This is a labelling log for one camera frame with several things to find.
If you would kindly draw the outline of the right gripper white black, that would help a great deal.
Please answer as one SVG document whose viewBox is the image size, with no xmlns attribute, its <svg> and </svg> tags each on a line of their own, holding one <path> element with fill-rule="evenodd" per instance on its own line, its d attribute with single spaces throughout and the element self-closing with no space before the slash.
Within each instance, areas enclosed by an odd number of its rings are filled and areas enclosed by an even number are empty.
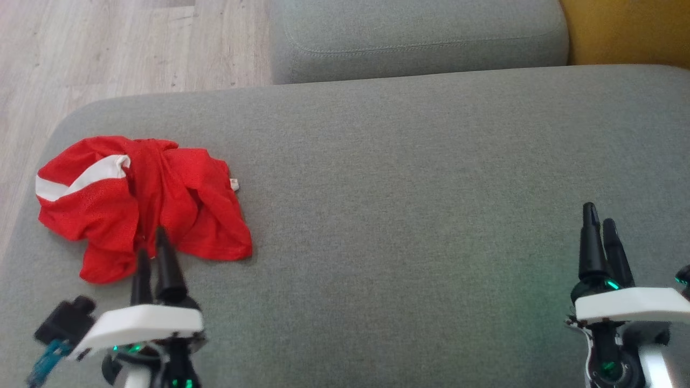
<svg viewBox="0 0 690 388">
<path fill-rule="evenodd" d="M 673 288 L 636 287 L 615 221 L 604 219 L 601 235 L 601 220 L 596 206 L 593 202 L 586 202 L 583 204 L 579 240 L 579 280 L 609 277 L 607 261 L 611 277 L 621 289 L 578 298 L 574 305 L 577 322 L 586 325 L 602 322 L 685 324 L 685 297 L 682 293 Z"/>
</svg>

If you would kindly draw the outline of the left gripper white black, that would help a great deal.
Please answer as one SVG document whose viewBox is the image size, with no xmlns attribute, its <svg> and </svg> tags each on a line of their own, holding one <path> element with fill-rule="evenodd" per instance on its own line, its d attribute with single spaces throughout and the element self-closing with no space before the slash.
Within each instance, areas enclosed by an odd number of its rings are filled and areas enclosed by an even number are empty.
<svg viewBox="0 0 690 388">
<path fill-rule="evenodd" d="M 158 226 L 155 235 L 157 284 L 155 294 L 163 303 L 182 303 L 188 296 L 177 252 L 165 228 Z M 151 264 L 146 249 L 136 253 L 136 270 L 132 279 L 131 307 L 103 313 L 85 334 L 72 353 L 70 361 L 79 361 L 115 346 L 150 341 L 184 339 L 190 341 L 192 353 L 205 346 L 204 320 L 197 309 L 154 305 L 151 289 Z"/>
</svg>

